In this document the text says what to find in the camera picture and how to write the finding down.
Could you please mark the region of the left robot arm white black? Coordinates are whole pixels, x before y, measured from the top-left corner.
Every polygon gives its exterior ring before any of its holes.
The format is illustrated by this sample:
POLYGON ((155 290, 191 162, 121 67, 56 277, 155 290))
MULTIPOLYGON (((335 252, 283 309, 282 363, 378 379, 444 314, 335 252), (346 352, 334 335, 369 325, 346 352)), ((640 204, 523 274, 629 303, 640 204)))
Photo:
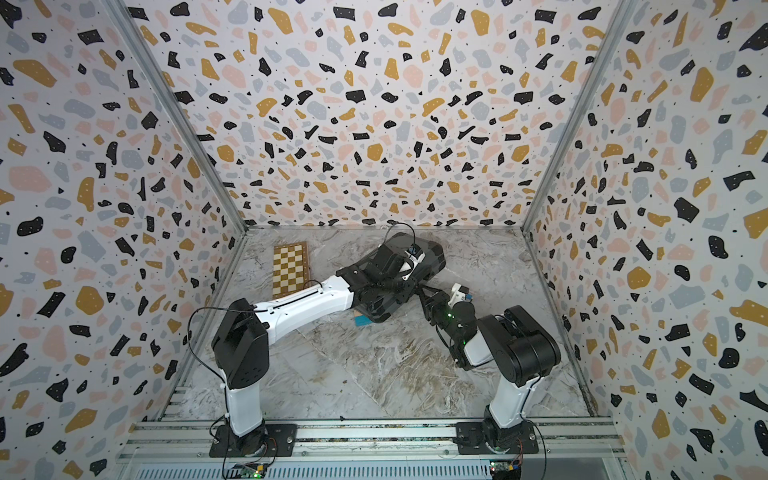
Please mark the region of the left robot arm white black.
POLYGON ((211 342, 223 383, 226 423, 236 439, 264 436, 260 381, 269 349, 287 334, 327 315, 354 310, 373 323, 389 319, 432 273, 417 240, 382 243, 362 260, 282 300, 231 304, 211 342))

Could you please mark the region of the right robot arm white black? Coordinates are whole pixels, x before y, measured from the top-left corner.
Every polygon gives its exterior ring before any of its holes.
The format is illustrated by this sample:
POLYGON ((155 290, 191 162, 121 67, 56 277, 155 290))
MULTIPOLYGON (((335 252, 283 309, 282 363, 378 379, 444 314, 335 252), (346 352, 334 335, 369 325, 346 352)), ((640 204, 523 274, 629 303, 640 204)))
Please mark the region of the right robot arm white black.
POLYGON ((561 361, 552 335, 521 306, 477 316, 468 289, 460 284, 450 294, 429 286, 417 293, 426 320, 456 367, 469 371, 493 363, 500 372, 483 418, 456 424, 459 453, 537 453, 543 443, 528 419, 526 403, 561 361))

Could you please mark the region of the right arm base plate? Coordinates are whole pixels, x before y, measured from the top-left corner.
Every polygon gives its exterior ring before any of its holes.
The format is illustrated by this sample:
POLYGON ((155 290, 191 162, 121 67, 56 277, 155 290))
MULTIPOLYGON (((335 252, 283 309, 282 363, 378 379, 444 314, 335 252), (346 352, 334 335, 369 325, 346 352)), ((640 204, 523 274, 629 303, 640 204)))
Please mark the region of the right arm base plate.
POLYGON ((523 420, 516 426, 501 428, 491 418, 480 422, 459 422, 453 442, 460 455, 537 454, 540 450, 534 425, 523 420))

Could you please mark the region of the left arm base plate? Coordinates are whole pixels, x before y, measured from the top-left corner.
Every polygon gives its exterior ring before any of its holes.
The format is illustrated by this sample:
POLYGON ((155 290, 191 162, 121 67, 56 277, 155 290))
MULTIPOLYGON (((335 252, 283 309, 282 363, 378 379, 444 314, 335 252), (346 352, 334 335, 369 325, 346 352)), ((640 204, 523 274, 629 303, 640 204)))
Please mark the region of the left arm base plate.
POLYGON ((209 450, 211 458, 224 457, 290 457, 297 437, 298 425, 293 423, 262 423, 253 431, 237 436, 231 428, 219 425, 209 450))

